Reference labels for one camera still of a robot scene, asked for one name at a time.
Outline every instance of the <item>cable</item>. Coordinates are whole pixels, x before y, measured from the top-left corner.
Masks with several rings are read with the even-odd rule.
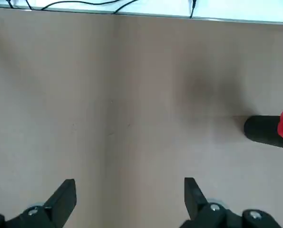
[[[123,6],[119,7],[115,12],[114,14],[117,14],[121,9],[123,9],[125,6],[133,3],[134,1],[138,1],[138,0],[132,0],[132,1],[129,1],[128,3],[124,4]]]
[[[193,13],[194,13],[194,9],[195,9],[195,5],[196,5],[196,0],[192,0],[193,1],[193,4],[192,4],[192,12],[191,12],[191,15],[190,15],[190,19],[193,17]]]
[[[99,6],[99,5],[105,5],[105,4],[110,4],[110,3],[115,3],[121,0],[113,0],[113,1],[106,1],[106,2],[101,2],[101,3],[92,3],[92,2],[87,2],[87,1],[56,1],[53,2],[47,6],[44,6],[41,10],[45,10],[46,8],[55,5],[55,4],[59,4],[59,3],[82,3],[82,4],[87,4],[87,5],[93,5],[93,6]]]
[[[12,3],[10,2],[10,0],[6,0],[6,2],[8,2],[9,7],[13,9],[13,5],[12,5]]]
[[[30,10],[33,10],[33,8],[31,7],[31,5],[29,4],[28,0],[25,0],[25,1],[26,1],[27,5],[28,5],[29,9],[30,9]]]

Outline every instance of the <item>black wire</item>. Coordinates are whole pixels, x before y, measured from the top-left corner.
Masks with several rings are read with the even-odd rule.
[[[25,0],[25,1],[26,1],[27,5],[28,5],[29,9],[33,10],[33,8],[31,7],[31,5],[29,4],[28,0]]]
[[[94,5],[94,6],[99,6],[99,5],[105,5],[105,4],[110,4],[110,3],[115,3],[121,0],[113,0],[113,1],[106,1],[106,2],[101,2],[101,3],[92,3],[92,2],[87,2],[87,1],[56,1],[53,2],[47,6],[44,6],[41,10],[45,10],[46,8],[55,5],[55,4],[59,4],[59,3],[83,3],[83,4],[88,4],[88,5]]]
[[[196,5],[196,0],[192,0],[193,1],[193,4],[192,4],[192,12],[191,12],[191,15],[190,15],[190,19],[193,17],[193,13],[194,13],[194,9],[195,9],[195,5]]]
[[[10,2],[10,0],[6,0],[6,2],[8,2],[9,7],[13,9],[13,5],[12,5],[12,3]]]
[[[117,10],[115,10],[114,14],[117,14],[120,10],[122,10],[125,6],[133,3],[134,1],[138,1],[138,0],[132,0],[132,1],[129,1],[128,3],[122,5],[121,7],[119,7]]]

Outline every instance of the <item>black cylinder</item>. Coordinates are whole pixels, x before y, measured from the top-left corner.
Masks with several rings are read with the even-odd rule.
[[[246,137],[258,143],[283,147],[283,138],[278,134],[279,116],[253,115],[244,124]]]

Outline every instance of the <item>screw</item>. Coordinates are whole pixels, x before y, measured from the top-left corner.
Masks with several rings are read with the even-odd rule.
[[[31,216],[31,215],[34,215],[38,212],[38,209],[35,207],[34,209],[31,209],[29,212],[28,212],[28,215]]]
[[[250,216],[254,219],[261,219],[262,218],[261,214],[257,211],[250,211]]]
[[[211,204],[210,208],[211,208],[212,211],[219,210],[219,206],[216,205],[216,204]]]

